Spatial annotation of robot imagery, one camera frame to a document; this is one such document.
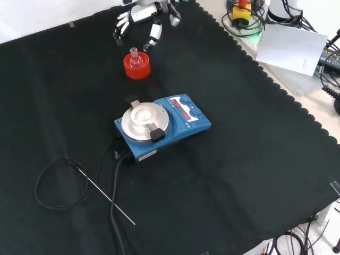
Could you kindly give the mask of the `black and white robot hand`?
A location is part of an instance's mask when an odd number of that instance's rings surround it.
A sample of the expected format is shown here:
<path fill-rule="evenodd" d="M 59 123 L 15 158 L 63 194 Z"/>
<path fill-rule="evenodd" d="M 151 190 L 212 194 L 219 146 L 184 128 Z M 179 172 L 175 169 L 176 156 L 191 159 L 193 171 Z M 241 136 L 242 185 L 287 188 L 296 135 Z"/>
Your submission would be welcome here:
<path fill-rule="evenodd" d="M 172 1 L 120 1 L 120 6 L 135 6 L 121 13 L 116 18 L 116 25 L 113 31 L 113 38 L 118 46 L 123 46 L 132 25 L 152 21 L 148 41 L 143 46 L 143 51 L 147 52 L 157 45 L 163 30 L 163 25 L 159 19 L 160 15 L 167 14 L 172 26 L 177 26 L 182 18 Z"/>

